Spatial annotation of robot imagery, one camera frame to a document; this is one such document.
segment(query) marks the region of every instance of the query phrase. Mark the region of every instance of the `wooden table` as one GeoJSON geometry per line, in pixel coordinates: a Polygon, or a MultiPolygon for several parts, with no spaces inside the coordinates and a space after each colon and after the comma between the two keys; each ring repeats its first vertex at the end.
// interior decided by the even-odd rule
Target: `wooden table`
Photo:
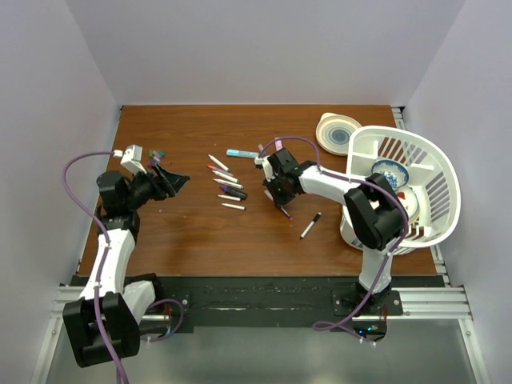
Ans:
{"type": "MultiPolygon", "coordinates": [[[[286,206],[294,220],[277,210],[262,186],[263,172],[248,158],[228,158],[226,149],[257,150],[276,136],[314,140],[325,112],[344,114],[364,126],[394,126],[388,106],[126,106],[114,148],[138,144],[162,150],[169,171],[190,182],[175,198],[148,202],[139,210],[141,229],[128,274],[175,275],[357,275],[362,253],[342,240],[339,204],[313,195],[286,206]],[[249,194],[246,211],[221,206],[219,185],[206,168],[213,154],[232,169],[249,194]],[[303,240],[300,233],[317,212],[322,218],[303,240]]],[[[285,143],[299,162],[314,160],[304,142],[285,143]]],[[[346,158],[322,150],[322,164],[344,171],[346,158]]],[[[121,169],[112,159],[109,169],[121,169]]],[[[90,232],[79,274],[92,270],[97,249],[90,232]]],[[[394,274],[435,274],[429,249],[396,256],[394,274]]]]}

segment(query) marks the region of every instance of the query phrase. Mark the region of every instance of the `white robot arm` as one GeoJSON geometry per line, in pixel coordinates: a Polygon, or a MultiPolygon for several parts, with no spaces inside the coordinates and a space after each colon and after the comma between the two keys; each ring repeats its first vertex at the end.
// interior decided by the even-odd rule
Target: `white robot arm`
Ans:
{"type": "Polygon", "coordinates": [[[117,170],[107,171],[97,179],[102,205],[96,216],[106,229],[98,234],[98,252],[90,279],[80,299],[65,305],[62,317],[70,337],[75,359],[80,366],[91,366],[111,360],[100,337],[94,316],[94,293],[98,290],[101,312],[112,345],[120,358],[134,356],[140,344],[138,325],[158,293],[155,274],[131,279],[124,286],[126,267],[135,248],[140,219],[137,209],[150,199],[164,200],[176,195],[190,180],[188,176],[172,174],[159,164],[150,165],[149,172],[141,164],[142,148],[129,146],[116,150],[114,156],[132,173],[132,179],[117,170]]]}
{"type": "MultiPolygon", "coordinates": [[[[317,166],[314,162],[298,164],[286,148],[270,156],[256,158],[254,162],[265,172],[263,184],[277,206],[284,206],[296,194],[316,194],[347,206],[354,231],[363,243],[359,283],[368,291],[378,278],[372,294],[379,294],[389,287],[392,262],[389,249],[404,226],[402,214],[394,202],[370,187],[350,182],[346,175],[317,166]],[[370,201],[378,201],[378,207],[374,209],[370,201]],[[379,273],[386,256],[389,259],[379,273]]],[[[374,174],[367,181],[380,186],[398,200],[382,175],[374,174]]]]}

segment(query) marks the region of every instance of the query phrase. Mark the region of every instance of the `plate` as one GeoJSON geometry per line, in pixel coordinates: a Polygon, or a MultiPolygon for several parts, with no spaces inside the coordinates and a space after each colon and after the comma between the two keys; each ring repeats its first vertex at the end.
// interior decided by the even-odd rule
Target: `plate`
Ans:
{"type": "Polygon", "coordinates": [[[324,114],[317,125],[317,142],[330,154],[346,156],[350,136],[358,128],[361,128],[361,124],[348,116],[324,114]]]}

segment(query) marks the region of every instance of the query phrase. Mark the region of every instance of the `blue marker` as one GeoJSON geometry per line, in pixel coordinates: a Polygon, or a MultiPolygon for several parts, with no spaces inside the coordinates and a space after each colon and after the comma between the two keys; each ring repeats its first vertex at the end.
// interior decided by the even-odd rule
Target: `blue marker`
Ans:
{"type": "Polygon", "coordinates": [[[237,158],[256,158],[258,156],[258,152],[249,152],[248,150],[227,150],[226,154],[237,158]]]}

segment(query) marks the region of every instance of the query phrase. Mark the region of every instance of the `ceramic bowl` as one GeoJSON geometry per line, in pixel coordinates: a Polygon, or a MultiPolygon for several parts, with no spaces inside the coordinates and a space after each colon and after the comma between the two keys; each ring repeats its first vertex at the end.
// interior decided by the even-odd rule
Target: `ceramic bowl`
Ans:
{"type": "Polygon", "coordinates": [[[409,172],[399,162],[393,160],[379,160],[371,167],[372,174],[383,174],[393,188],[400,188],[409,181],[409,172]]]}

